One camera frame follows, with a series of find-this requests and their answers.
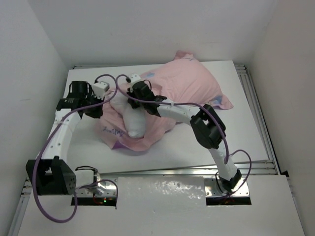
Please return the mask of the white pillow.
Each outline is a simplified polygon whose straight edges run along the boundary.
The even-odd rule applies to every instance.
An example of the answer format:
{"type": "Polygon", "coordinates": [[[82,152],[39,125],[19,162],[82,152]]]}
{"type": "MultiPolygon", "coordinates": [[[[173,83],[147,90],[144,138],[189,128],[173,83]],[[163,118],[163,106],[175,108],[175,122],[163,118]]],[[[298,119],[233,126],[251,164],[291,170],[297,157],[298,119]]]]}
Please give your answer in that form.
{"type": "Polygon", "coordinates": [[[118,112],[124,121],[125,129],[131,138],[143,138],[146,132],[145,111],[143,108],[133,109],[128,98],[117,93],[110,101],[111,107],[118,112]]]}

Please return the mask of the pink purple pillowcase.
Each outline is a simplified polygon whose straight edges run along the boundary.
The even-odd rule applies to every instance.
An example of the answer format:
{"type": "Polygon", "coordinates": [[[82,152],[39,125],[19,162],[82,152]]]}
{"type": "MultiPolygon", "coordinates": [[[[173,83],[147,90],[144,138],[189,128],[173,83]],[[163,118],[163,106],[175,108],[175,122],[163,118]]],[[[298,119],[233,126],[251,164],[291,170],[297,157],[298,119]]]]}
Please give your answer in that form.
{"type": "MultiPolygon", "coordinates": [[[[233,108],[211,72],[192,54],[177,53],[173,61],[147,71],[140,77],[151,87],[154,95],[165,96],[176,103],[209,104],[222,110],[233,108]]],[[[111,88],[108,96],[113,99],[117,93],[124,94],[129,86],[129,83],[125,82],[120,84],[120,91],[111,88]]],[[[125,129],[122,116],[108,102],[103,105],[103,116],[96,123],[95,130],[111,149],[124,147],[133,151],[145,151],[177,123],[174,119],[159,118],[146,111],[145,119],[144,137],[131,138],[125,129]]]]}

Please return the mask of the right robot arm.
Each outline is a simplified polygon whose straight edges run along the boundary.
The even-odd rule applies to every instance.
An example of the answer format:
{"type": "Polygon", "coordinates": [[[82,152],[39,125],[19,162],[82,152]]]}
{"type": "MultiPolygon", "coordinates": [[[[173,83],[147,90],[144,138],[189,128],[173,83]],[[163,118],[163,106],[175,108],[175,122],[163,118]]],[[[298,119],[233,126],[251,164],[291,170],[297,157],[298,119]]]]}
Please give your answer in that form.
{"type": "Polygon", "coordinates": [[[241,172],[230,160],[225,125],[211,105],[176,103],[162,95],[154,95],[144,81],[127,89],[128,103],[132,108],[142,107],[153,116],[171,118],[189,125],[197,142],[206,148],[216,166],[222,187],[229,193],[241,179],[241,172]]]}

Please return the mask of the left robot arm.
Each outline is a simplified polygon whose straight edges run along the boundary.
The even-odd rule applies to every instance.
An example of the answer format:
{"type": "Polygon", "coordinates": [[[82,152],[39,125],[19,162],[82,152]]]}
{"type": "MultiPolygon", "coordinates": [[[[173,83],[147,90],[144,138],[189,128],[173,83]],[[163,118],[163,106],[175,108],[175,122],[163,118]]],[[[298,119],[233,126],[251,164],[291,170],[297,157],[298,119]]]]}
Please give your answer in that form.
{"type": "Polygon", "coordinates": [[[26,171],[38,195],[71,195],[77,184],[75,172],[67,164],[73,132],[83,115],[100,118],[102,102],[110,86],[107,82],[89,84],[73,81],[68,95],[59,100],[48,144],[40,160],[30,159],[26,171]]]}

